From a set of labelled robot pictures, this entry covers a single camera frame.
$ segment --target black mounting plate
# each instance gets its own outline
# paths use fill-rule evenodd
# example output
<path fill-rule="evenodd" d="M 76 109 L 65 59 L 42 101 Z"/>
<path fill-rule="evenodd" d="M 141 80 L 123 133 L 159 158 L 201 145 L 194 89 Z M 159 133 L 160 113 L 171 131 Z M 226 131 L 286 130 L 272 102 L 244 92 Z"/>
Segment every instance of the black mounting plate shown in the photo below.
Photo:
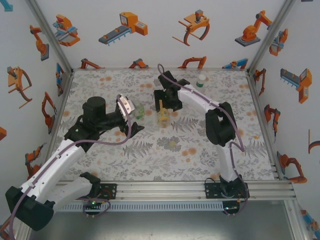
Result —
<path fill-rule="evenodd" d="M 205 188 L 205 197 L 207 199 L 243 199 L 246 197 L 246 189 L 245 186 L 242 184 L 238 190 L 238 195 L 234 195 L 233 197 L 225 197 L 220 188 L 220 182 L 206 182 L 204 184 Z"/>
<path fill-rule="evenodd" d="M 114 200 L 116 199 L 117 195 L 117 184 L 115 183 L 101 183 L 101 192 L 99 199 L 105 200 Z"/>

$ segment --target floral tablecloth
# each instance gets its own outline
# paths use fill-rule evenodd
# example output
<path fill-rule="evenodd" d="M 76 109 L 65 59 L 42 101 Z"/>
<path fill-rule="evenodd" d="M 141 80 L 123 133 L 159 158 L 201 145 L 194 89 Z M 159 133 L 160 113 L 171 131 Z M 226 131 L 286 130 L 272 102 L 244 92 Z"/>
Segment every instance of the floral tablecloth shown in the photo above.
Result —
<path fill-rule="evenodd" d="M 273 180 L 265 142 L 244 71 L 201 71 L 207 76 L 204 93 L 217 102 L 229 102 L 245 153 L 234 149 L 238 170 L 245 180 Z M 199 70 L 174 69 L 195 85 Z M 121 146 L 94 144 L 61 180 L 72 181 L 83 172 L 90 172 L 103 181 L 197 181 L 217 179 L 220 163 L 215 146 L 205 131 L 205 116 L 183 104 L 183 109 L 170 113 L 170 125 L 160 128 L 154 89 L 162 89 L 156 69 L 79 70 L 74 74 L 69 96 L 60 122 L 54 150 L 68 129 L 83 114 L 82 105 L 93 96 L 106 100 L 106 112 L 113 112 L 116 96 L 124 94 L 133 102 L 144 104 L 145 116 L 131 119 L 145 129 Z M 125 135 L 114 128 L 100 140 L 120 142 Z"/>

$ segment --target small white bottle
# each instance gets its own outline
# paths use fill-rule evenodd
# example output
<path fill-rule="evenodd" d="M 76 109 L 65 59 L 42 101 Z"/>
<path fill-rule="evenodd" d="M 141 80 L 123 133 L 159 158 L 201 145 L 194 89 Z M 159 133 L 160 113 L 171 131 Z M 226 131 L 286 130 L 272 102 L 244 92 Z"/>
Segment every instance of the small white bottle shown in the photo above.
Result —
<path fill-rule="evenodd" d="M 205 93 L 205 88 L 204 88 L 204 84 L 206 82 L 206 75 L 204 74 L 200 74 L 198 76 L 198 79 L 196 80 L 196 87 L 195 89 L 197 89 L 200 93 L 204 94 Z"/>

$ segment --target cable tie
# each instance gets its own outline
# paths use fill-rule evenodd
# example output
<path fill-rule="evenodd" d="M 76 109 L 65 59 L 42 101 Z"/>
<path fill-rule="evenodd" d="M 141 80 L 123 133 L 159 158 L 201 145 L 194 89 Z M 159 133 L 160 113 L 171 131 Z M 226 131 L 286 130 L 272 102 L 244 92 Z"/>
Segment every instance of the cable tie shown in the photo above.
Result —
<path fill-rule="evenodd" d="M 32 182 L 28 182 L 28 186 L 32 187 L 33 189 L 36 187 Z"/>

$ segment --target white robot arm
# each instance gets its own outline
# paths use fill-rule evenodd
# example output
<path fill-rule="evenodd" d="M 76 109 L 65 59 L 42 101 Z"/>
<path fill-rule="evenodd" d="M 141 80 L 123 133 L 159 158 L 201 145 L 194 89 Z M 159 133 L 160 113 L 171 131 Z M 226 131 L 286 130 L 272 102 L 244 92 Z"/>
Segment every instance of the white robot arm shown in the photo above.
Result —
<path fill-rule="evenodd" d="M 155 108 L 162 107 L 177 111 L 188 104 L 205 116 L 206 136 L 216 146 L 220 161 L 220 183 L 215 186 L 222 198 L 235 198 L 239 193 L 249 197 L 247 184 L 237 171 L 236 161 L 233 160 L 231 146 L 236 138 L 236 121 L 228 102 L 213 101 L 197 91 L 187 80 L 177 81 L 170 71 L 162 72 L 158 79 L 164 90 L 155 90 Z"/>
<path fill-rule="evenodd" d="M 80 197 L 96 198 L 101 193 L 100 179 L 88 172 L 63 187 L 55 188 L 66 171 L 93 145 L 88 140 L 97 141 L 101 133 L 115 127 L 119 127 L 127 139 L 144 129 L 136 122 L 128 126 L 131 122 L 127 115 L 135 107 L 124 96 L 117 99 L 115 111 L 108 114 L 106 101 L 102 97 L 89 98 L 82 108 L 83 115 L 69 129 L 64 136 L 65 140 L 41 169 L 20 188 L 12 186 L 5 194 L 11 213 L 17 205 L 15 216 L 35 231 L 46 226 L 55 212 L 65 204 Z"/>
<path fill-rule="evenodd" d="M 193 92 L 198 92 L 191 84 L 185 85 L 185 87 L 193 90 Z M 201 115 L 205 116 L 206 113 L 209 110 L 214 110 L 215 107 L 210 105 L 209 103 L 205 102 L 202 98 L 197 96 L 196 94 L 181 88 L 178 91 L 178 99 L 186 103 L 190 106 L 192 106 L 194 109 L 196 109 Z M 219 105 L 220 103 L 217 101 L 212 101 L 215 105 Z M 232 139 L 225 144 L 225 146 L 221 145 L 215 145 L 216 152 L 219 156 L 220 161 L 220 176 L 226 180 L 227 182 L 231 182 L 237 178 L 237 175 L 235 173 L 235 170 L 232 166 L 231 156 L 230 156 L 230 149 L 229 149 L 229 143 L 232 141 Z"/>

